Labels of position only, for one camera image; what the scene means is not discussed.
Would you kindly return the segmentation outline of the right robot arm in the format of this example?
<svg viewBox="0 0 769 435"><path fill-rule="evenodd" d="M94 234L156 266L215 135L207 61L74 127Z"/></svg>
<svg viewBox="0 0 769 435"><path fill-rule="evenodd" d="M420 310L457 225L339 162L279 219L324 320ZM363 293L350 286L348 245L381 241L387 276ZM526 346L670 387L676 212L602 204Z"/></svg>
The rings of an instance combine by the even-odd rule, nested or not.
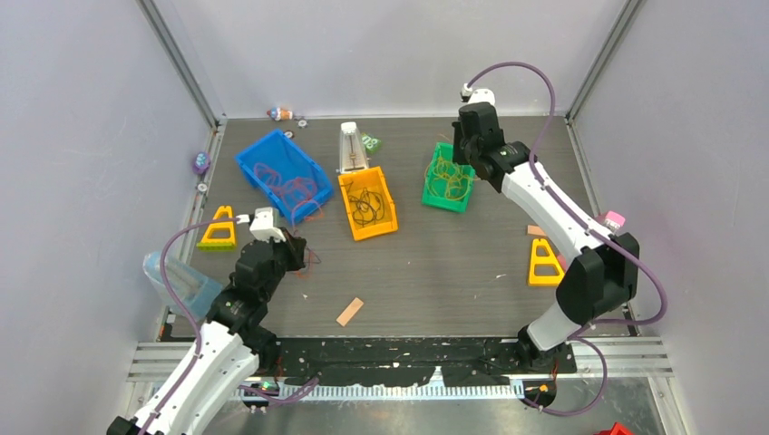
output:
<svg viewBox="0 0 769 435"><path fill-rule="evenodd" d="M463 105L453 129L453 161L472 167L522 208L569 264L554 303L520 329L513 345L514 361L540 372L573 334L635 297L639 243L631 234L615 235L590 217L564 194L525 144L506 141L492 104Z"/></svg>

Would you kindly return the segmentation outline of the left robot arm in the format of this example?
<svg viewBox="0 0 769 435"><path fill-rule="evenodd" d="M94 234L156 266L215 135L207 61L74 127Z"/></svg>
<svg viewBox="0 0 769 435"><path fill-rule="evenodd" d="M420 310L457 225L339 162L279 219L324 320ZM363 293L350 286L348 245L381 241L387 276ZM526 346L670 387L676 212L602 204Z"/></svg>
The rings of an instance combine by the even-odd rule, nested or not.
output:
<svg viewBox="0 0 769 435"><path fill-rule="evenodd" d="M287 230L246 244L181 362L147 405L116 417L108 433L201 434L249 376L271 373L279 347L261 322L284 276L305 268L306 247Z"/></svg>

